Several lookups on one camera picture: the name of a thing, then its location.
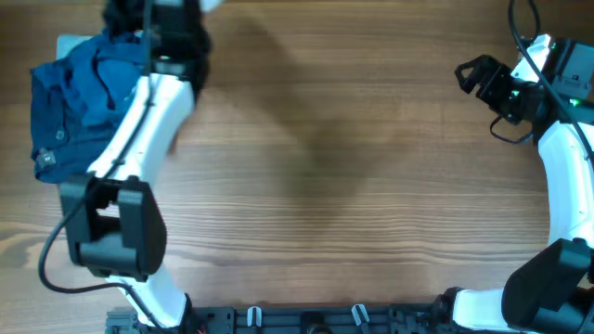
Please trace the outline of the black t-shirt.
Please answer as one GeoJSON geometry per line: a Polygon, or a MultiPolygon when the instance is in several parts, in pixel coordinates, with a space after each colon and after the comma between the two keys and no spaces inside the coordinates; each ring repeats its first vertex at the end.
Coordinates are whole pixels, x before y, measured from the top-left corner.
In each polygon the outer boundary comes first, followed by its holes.
{"type": "Polygon", "coordinates": [[[209,71],[211,39],[198,0],[109,0],[103,19],[113,35],[141,31],[144,75],[166,74],[190,83],[194,96],[209,71]]]}

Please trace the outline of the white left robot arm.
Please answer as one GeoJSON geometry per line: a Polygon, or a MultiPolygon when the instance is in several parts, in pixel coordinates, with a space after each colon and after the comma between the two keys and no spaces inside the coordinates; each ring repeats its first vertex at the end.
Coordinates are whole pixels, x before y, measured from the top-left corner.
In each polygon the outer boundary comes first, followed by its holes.
{"type": "Polygon", "coordinates": [[[174,138],[195,109],[208,75],[210,39],[198,1],[147,1],[140,19],[147,42],[144,69],[115,136],[87,172],[59,186],[64,213],[38,263],[42,283],[60,232],[71,261],[119,289],[142,333],[203,333],[189,296],[163,258],[167,230],[152,188],[174,138]]]}

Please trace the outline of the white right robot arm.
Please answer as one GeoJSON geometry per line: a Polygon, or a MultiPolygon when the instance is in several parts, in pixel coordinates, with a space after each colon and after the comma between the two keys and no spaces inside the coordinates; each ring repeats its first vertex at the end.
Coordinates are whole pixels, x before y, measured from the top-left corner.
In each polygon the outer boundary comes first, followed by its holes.
{"type": "Polygon", "coordinates": [[[498,118],[528,122],[549,193],[549,241],[501,289],[462,289],[451,307],[464,332],[590,333],[593,290],[593,47],[541,34],[510,68],[482,55],[456,68],[460,88],[498,118]]]}

